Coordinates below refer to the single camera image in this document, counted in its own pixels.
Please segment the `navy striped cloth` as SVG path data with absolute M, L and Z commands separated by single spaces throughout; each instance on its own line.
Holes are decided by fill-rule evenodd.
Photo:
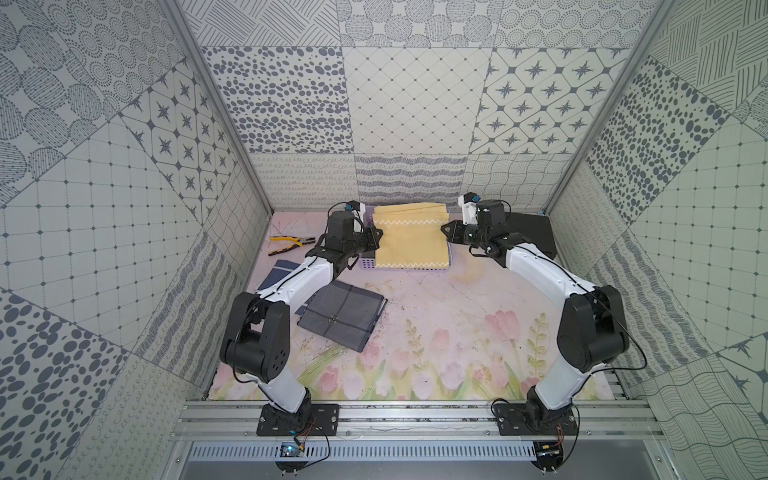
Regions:
M 288 260 L 277 260 L 264 280 L 256 288 L 257 291 L 269 288 L 293 272 L 299 266 L 298 263 Z

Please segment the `dark grey plaid pillowcase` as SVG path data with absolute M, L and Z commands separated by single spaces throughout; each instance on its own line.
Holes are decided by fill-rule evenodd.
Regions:
M 379 293 L 334 280 L 298 309 L 298 326 L 362 353 L 386 305 Z

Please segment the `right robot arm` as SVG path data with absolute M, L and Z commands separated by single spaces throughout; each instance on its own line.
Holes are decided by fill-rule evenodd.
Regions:
M 524 418 L 536 429 L 568 418 L 574 396 L 587 380 L 630 346 L 621 294 L 612 286 L 577 278 L 519 233 L 496 233 L 461 220 L 440 230 L 449 242 L 479 249 L 482 256 L 524 277 L 561 308 L 558 356 L 526 394 Z

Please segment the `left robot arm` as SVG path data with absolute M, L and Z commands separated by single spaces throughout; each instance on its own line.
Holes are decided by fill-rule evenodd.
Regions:
M 355 230 L 346 221 L 329 226 L 305 260 L 284 279 L 233 301 L 219 357 L 240 383 L 255 383 L 269 406 L 301 427 L 308 422 L 311 394 L 287 366 L 292 314 L 321 288 L 352 266 L 349 260 L 380 247 L 384 232 Z

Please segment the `black plastic tool case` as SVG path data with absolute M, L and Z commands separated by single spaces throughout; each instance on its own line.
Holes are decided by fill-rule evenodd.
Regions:
M 506 225 L 512 233 L 522 235 L 550 259 L 557 257 L 557 246 L 548 217 L 532 213 L 510 212 L 507 214 Z

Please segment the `yellow handled pliers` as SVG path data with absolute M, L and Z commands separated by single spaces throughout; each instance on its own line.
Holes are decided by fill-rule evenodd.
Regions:
M 281 248 L 275 248 L 268 252 L 269 256 L 277 256 L 287 253 L 289 251 L 314 244 L 316 242 L 315 237 L 297 237 L 297 236 L 271 236 L 269 238 L 271 243 L 281 243 Z

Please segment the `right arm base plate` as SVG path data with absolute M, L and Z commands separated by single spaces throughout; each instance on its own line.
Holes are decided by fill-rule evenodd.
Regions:
M 500 400 L 490 407 L 501 436 L 575 436 L 579 431 L 571 407 L 547 410 L 538 404 Z

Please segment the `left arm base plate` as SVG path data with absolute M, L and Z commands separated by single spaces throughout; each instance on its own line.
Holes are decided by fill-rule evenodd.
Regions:
M 340 405 L 305 403 L 296 413 L 272 405 L 261 409 L 257 425 L 259 437 L 293 437 L 311 429 L 311 436 L 335 436 L 338 429 Z

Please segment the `aluminium mounting rail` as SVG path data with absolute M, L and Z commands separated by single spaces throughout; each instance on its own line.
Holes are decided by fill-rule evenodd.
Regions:
M 250 440 L 263 401 L 190 401 L 170 438 Z M 495 438 L 501 424 L 489 401 L 341 401 L 334 440 L 456 440 Z M 574 405 L 581 440 L 656 440 L 660 423 L 644 401 L 581 401 Z

